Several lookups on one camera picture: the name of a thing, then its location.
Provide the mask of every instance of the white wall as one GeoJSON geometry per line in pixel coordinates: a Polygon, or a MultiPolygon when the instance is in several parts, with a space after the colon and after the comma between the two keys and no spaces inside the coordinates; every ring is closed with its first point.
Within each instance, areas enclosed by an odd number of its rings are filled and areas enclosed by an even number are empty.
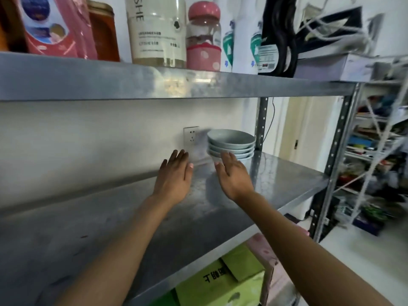
{"type": "MultiPolygon", "coordinates": [[[[120,57],[130,62],[125,1],[96,1],[114,8],[120,57]]],[[[237,15],[239,0],[230,6],[237,15]]],[[[0,103],[0,208],[156,171],[183,148],[184,127],[253,133],[256,107],[257,99],[0,103]]]]}
{"type": "MultiPolygon", "coordinates": [[[[324,0],[300,0],[299,8],[303,9],[308,2],[320,8],[324,4],[324,0]]],[[[351,4],[351,0],[329,0],[324,12],[329,13],[351,4]]],[[[406,30],[406,26],[408,26],[408,0],[356,0],[356,4],[363,5],[367,17],[385,13],[384,24],[374,55],[408,54],[408,32],[406,30]]]]}

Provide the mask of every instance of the white bottle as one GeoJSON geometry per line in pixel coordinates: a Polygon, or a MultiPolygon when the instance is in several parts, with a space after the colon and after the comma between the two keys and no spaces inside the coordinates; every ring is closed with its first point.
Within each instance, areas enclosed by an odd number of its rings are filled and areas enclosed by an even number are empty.
{"type": "Polygon", "coordinates": [[[232,72],[258,74],[259,47],[262,42],[262,13],[256,11],[256,0],[241,0],[234,30],[232,72]]]}
{"type": "Polygon", "coordinates": [[[232,71],[232,52],[234,49],[235,21],[228,10],[228,0],[214,0],[221,10],[221,72],[232,71]]]}

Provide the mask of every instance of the right hand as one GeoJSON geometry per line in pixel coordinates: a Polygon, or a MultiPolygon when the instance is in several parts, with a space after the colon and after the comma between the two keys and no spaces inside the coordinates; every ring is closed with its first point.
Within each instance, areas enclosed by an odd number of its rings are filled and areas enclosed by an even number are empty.
{"type": "Polygon", "coordinates": [[[233,153],[221,153],[222,163],[216,162],[218,179],[227,197],[237,201],[252,194],[255,190],[245,165],[233,153]]]}

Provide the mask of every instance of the white floor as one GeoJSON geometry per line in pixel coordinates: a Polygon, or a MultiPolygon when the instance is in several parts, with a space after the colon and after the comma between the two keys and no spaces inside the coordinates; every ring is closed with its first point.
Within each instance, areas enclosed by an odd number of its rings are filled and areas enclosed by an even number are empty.
{"type": "MultiPolygon", "coordinates": [[[[310,219],[299,223],[309,229],[310,219]]],[[[321,245],[396,306],[408,305],[408,219],[379,237],[355,226],[335,227],[321,245]]],[[[307,306],[304,300],[301,306],[307,306]]]]}

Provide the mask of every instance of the shelving unit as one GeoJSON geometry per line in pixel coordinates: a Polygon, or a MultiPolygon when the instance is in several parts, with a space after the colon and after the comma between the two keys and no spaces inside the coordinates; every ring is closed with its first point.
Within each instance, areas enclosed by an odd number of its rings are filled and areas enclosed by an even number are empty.
{"type": "Polygon", "coordinates": [[[392,146],[385,148],[385,144],[387,139],[389,139],[390,137],[390,131],[391,128],[400,123],[403,122],[405,120],[408,119],[408,113],[405,111],[403,114],[401,114],[400,112],[400,108],[401,108],[401,104],[403,102],[403,100],[405,99],[406,95],[407,95],[407,90],[408,90],[408,75],[406,76],[405,80],[403,82],[401,81],[384,81],[384,82],[379,82],[379,81],[374,81],[374,82],[370,82],[367,84],[362,85],[362,88],[364,88],[365,86],[381,86],[381,87],[399,87],[399,92],[398,92],[398,96],[395,99],[393,105],[392,105],[392,112],[390,114],[389,118],[384,118],[384,117],[378,117],[376,115],[374,115],[373,110],[370,106],[370,103],[367,101],[367,105],[368,108],[370,110],[370,113],[367,115],[360,115],[357,114],[355,119],[357,120],[372,120],[372,122],[375,125],[375,128],[377,130],[377,133],[380,137],[380,141],[378,143],[377,146],[377,150],[371,154],[357,154],[357,153],[353,153],[350,151],[346,151],[344,153],[345,157],[352,157],[352,158],[357,158],[360,160],[364,160],[367,162],[370,162],[370,167],[368,169],[367,172],[359,175],[358,177],[356,177],[355,179],[351,180],[350,182],[348,182],[347,184],[337,188],[333,193],[336,193],[339,190],[344,190],[347,192],[350,192],[354,195],[357,195],[357,200],[354,204],[353,207],[353,213],[351,216],[342,214],[340,212],[336,213],[336,218],[337,220],[339,220],[341,223],[343,224],[351,224],[354,219],[359,215],[360,213],[360,207],[361,205],[364,203],[365,198],[366,198],[366,189],[368,187],[368,183],[370,182],[371,176],[374,173],[374,170],[376,168],[376,166],[385,158],[387,158],[390,154],[392,154],[393,152],[395,152],[399,147],[401,147],[405,141],[406,138],[405,137],[398,137],[395,138],[392,146]],[[386,123],[385,125],[385,129],[384,131],[380,131],[379,128],[379,122],[382,123],[386,123]],[[361,178],[364,178],[364,183],[363,186],[361,188],[360,191],[355,191],[353,189],[349,188],[349,185],[353,182],[355,182],[356,180],[359,180],[361,178]]]}
{"type": "MultiPolygon", "coordinates": [[[[17,53],[0,53],[0,64],[0,102],[258,97],[256,153],[247,164],[255,189],[281,213],[314,195],[319,208],[310,235],[320,241],[360,84],[17,53]],[[344,100],[324,174],[262,153],[268,97],[331,95],[344,100]]],[[[55,279],[75,277],[151,193],[154,181],[0,210],[0,226],[7,232],[0,236],[0,275],[7,279],[0,286],[3,302],[32,304],[55,279]]],[[[257,231],[222,193],[213,164],[197,166],[190,195],[154,235],[127,303],[149,304],[257,231]]]]}

